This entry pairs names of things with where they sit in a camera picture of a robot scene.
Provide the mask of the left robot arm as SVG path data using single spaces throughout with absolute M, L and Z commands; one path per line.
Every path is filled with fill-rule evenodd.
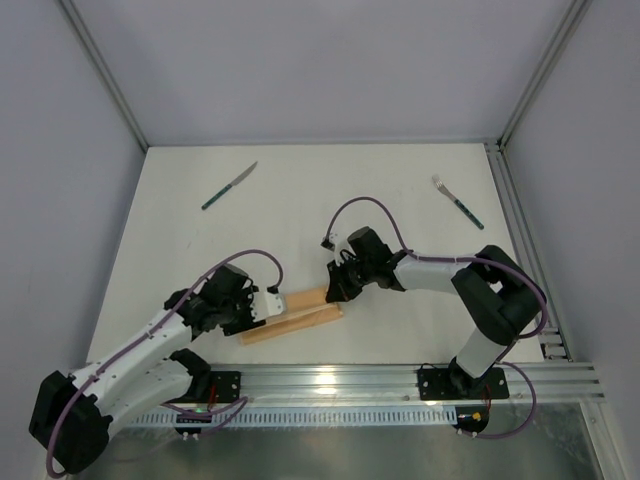
M 222 266 L 174 292 L 123 346 L 70 374 L 48 375 L 29 424 L 46 450 L 48 475 L 83 471 L 124 426 L 150 409 L 206 400 L 214 375 L 190 344 L 215 329 L 233 336 L 262 326 L 284 309 L 277 287 L 261 289 L 243 270 Z

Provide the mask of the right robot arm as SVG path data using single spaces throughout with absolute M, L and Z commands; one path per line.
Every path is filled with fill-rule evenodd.
M 447 367 L 419 374 L 424 399 L 479 398 L 497 380 L 496 362 L 546 312 L 542 290 L 495 245 L 470 257 L 429 257 L 406 248 L 392 251 L 370 227 L 343 243 L 326 238 L 321 245 L 333 255 L 327 265 L 329 303 L 350 302 L 370 284 L 459 297 L 474 330 Z

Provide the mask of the beige cloth napkin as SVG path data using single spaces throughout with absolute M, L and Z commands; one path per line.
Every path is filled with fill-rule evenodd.
M 340 306 L 327 303 L 326 293 L 326 287 L 318 287 L 285 294 L 285 312 L 269 317 L 260 327 L 241 333 L 240 343 L 252 345 L 341 319 L 343 312 Z

